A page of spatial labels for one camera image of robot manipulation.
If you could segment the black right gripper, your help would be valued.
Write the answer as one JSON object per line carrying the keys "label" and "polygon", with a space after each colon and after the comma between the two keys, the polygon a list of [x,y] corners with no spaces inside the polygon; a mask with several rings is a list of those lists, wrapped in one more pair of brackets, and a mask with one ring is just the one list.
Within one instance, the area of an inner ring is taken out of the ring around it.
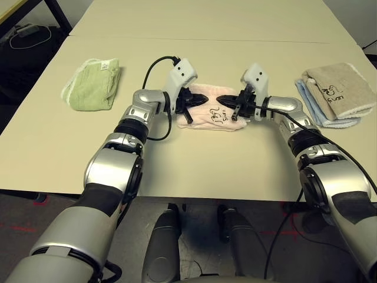
{"label": "black right gripper", "polygon": [[264,111],[261,106],[256,104],[256,90],[244,89],[238,96],[222,95],[218,96],[216,100],[223,106],[234,109],[232,120],[237,121],[238,116],[254,117],[254,119],[263,118]]}

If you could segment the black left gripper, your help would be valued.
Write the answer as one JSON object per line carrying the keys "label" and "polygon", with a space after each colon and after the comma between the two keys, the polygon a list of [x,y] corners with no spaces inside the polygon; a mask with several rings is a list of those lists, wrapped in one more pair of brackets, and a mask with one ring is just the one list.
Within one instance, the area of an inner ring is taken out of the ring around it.
{"label": "black left gripper", "polygon": [[186,122],[191,124],[193,122],[192,116],[188,108],[197,107],[205,104],[209,98],[204,94],[192,94],[188,88],[181,88],[176,100],[176,114],[182,114]]}

